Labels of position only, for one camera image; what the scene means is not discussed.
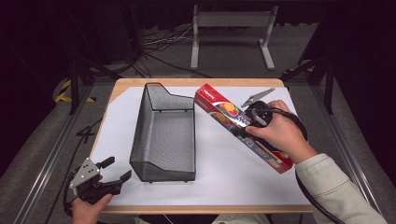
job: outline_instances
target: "red cardboard box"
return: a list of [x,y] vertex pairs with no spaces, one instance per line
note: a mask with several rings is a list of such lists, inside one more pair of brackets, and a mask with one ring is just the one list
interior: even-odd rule
[[[205,84],[195,93],[194,102],[229,132],[235,128],[246,127],[251,122],[243,110],[209,84]],[[265,140],[255,141],[250,137],[242,138],[241,136],[237,138],[280,174],[293,166],[293,161],[287,154],[271,146]]]

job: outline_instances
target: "finger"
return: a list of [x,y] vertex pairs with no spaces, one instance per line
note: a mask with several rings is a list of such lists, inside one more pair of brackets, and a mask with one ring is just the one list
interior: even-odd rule
[[270,103],[268,103],[268,107],[270,108],[274,108],[274,107],[279,107],[279,102],[278,101],[271,101]]
[[75,206],[76,204],[84,203],[79,197],[73,200],[72,205]]
[[260,138],[265,138],[266,131],[264,128],[258,128],[254,126],[247,126],[245,131],[247,133],[253,134],[254,136],[260,137]]
[[112,194],[107,194],[103,196],[101,200],[99,200],[96,204],[93,205],[94,209],[98,212],[102,211],[106,205],[111,201],[113,198]]
[[280,104],[280,106],[281,106],[281,109],[283,109],[283,110],[286,111],[286,112],[290,112],[290,113],[291,113],[289,107],[286,105],[285,102],[279,101],[279,104]]

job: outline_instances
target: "mesh wire basket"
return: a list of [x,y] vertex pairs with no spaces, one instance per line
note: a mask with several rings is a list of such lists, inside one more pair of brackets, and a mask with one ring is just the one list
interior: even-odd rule
[[143,182],[195,179],[193,98],[147,83],[134,133],[130,163]]

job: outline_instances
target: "person's right hand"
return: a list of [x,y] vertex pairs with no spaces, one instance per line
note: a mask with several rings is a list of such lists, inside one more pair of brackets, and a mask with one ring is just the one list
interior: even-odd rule
[[[291,113],[283,101],[273,101],[268,104],[270,108],[279,108]],[[305,141],[302,132],[290,119],[281,114],[273,113],[270,124],[265,128],[247,126],[246,132],[258,136],[273,147],[287,153],[294,163],[307,160],[318,153]]]
[[101,211],[111,201],[113,195],[107,194],[95,204],[76,198],[73,201],[73,224],[96,224]]

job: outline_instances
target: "gray floor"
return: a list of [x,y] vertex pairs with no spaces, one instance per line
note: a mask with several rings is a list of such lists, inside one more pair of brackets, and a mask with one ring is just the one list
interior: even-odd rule
[[[239,35],[224,30],[205,31],[200,38],[200,61],[197,72],[222,78],[280,77],[284,70],[297,66],[296,62],[315,27],[315,25],[287,25],[274,28],[269,49],[276,66],[275,71],[266,69],[258,46],[257,40],[263,35],[263,31],[248,28]],[[152,55],[168,63],[189,68],[191,42],[185,40],[164,51],[154,52]],[[147,59],[142,57],[141,61],[149,70],[149,74],[144,74],[146,77],[149,77],[149,75],[152,77],[201,77],[189,71],[176,69],[155,61],[150,57]],[[141,62],[136,65],[144,70]],[[124,72],[122,75],[141,78],[133,69]],[[291,99],[308,130],[310,144],[319,152],[325,152],[332,156],[340,167],[351,175],[349,166],[341,152],[342,146],[340,146],[337,133],[330,128],[329,120],[334,119],[345,146],[364,172],[383,216],[389,223],[396,223],[396,214],[393,212],[396,207],[396,190],[377,164],[370,148],[364,141],[338,86],[335,85],[333,93],[332,108],[334,115],[329,116],[323,111],[322,102],[317,97],[317,91],[323,92],[323,83],[318,88],[309,87],[304,82],[305,78],[306,75],[300,75],[285,84],[290,86]],[[57,103],[54,110],[37,127],[0,180],[0,223],[12,223],[16,217],[25,223],[45,222],[56,193],[62,185],[64,175],[67,172],[66,168],[80,140],[80,136],[76,136],[76,134],[85,127],[93,125],[104,115],[113,86],[114,81],[111,79],[107,77],[97,78],[95,85],[89,92],[89,95],[96,97],[97,101],[83,104],[78,115],[73,117],[75,119],[74,125],[70,127],[69,135],[64,139],[58,155],[59,160],[57,160],[53,171],[48,172],[47,178],[44,179],[44,188],[35,196],[35,203],[27,206],[23,204],[35,185],[37,176],[48,156],[51,155],[54,146],[59,146],[58,137],[64,131],[66,121],[71,119],[68,116],[70,104]],[[94,126],[93,131],[96,132],[98,128],[99,125]],[[76,167],[90,155],[93,141],[94,137],[90,137],[86,144],[79,146],[72,167]],[[31,213],[18,215],[20,210],[26,207],[31,208],[29,210]],[[299,214],[276,214],[273,215],[273,220],[276,224],[298,223],[299,217]],[[101,220],[112,223],[134,223],[133,216],[103,215]],[[62,195],[56,204],[49,223],[71,223],[71,218],[67,217],[62,209]],[[315,223],[315,220],[311,214],[305,214],[303,223]]]

